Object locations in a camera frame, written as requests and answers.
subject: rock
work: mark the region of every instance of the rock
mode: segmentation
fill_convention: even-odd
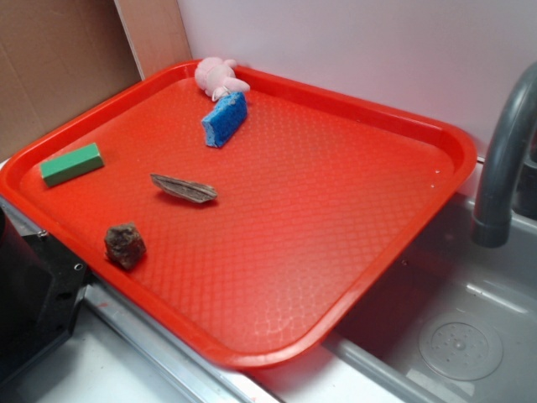
[[[110,227],[104,243],[107,257],[125,270],[131,270],[147,250],[133,222]]]

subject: white wall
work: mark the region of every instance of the white wall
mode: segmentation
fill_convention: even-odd
[[[535,0],[178,0],[192,55],[455,124],[484,155],[537,60]]]

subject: red plastic tray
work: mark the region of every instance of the red plastic tray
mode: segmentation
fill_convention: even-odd
[[[276,364],[337,324],[472,172],[475,149],[450,125],[242,67],[247,120],[209,148],[201,119],[214,103],[195,68],[162,71],[31,144],[0,192],[208,359]],[[42,161],[93,142],[104,168],[46,187]],[[181,201],[150,173],[219,196]],[[103,239],[131,221],[148,252],[127,273]]]

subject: driftwood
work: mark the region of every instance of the driftwood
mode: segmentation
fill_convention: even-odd
[[[217,193],[212,186],[202,183],[182,181],[170,176],[151,174],[153,183],[166,193],[194,203],[204,203],[216,199]]]

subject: drain cover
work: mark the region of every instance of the drain cover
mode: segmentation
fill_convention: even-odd
[[[494,329],[464,313],[446,313],[429,320],[420,332],[423,360],[451,379],[475,380],[500,365],[502,341]]]

